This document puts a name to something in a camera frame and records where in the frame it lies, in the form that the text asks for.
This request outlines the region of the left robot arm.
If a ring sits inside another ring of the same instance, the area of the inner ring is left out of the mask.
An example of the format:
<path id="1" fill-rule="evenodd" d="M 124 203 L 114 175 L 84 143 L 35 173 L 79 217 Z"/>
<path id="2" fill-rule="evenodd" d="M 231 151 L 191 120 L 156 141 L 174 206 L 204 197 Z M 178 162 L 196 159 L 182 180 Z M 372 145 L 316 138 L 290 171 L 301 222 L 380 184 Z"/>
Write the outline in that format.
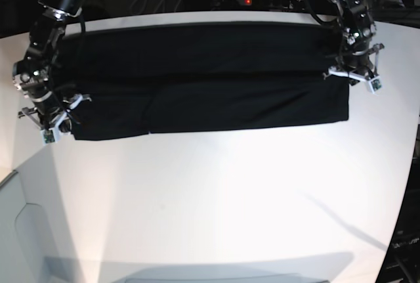
<path id="1" fill-rule="evenodd" d="M 333 56 L 336 65 L 328 68 L 324 77 L 344 77 L 351 85 L 365 83 L 370 93 L 377 93 L 383 84 L 378 73 L 379 52 L 382 43 L 372 44 L 377 26 L 369 13 L 365 0 L 327 0 L 337 11 L 334 20 L 322 20 L 304 0 L 310 15 L 322 26 L 329 26 L 341 33 L 341 42 Z"/>

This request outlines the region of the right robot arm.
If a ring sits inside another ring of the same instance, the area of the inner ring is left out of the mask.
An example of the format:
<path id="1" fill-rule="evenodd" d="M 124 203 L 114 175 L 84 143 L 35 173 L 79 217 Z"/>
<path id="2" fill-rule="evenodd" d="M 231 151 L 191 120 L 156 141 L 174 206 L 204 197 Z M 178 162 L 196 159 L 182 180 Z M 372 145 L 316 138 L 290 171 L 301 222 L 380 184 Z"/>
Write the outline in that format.
<path id="1" fill-rule="evenodd" d="M 18 117 L 29 118 L 40 130 L 44 143 L 56 142 L 70 133 L 75 122 L 72 111 L 89 99 L 76 93 L 59 95 L 53 85 L 58 45 L 66 32 L 67 20 L 79 18 L 86 0 L 38 0 L 44 12 L 30 30 L 30 44 L 24 58 L 13 66 L 14 86 L 33 103 L 24 107 Z"/>

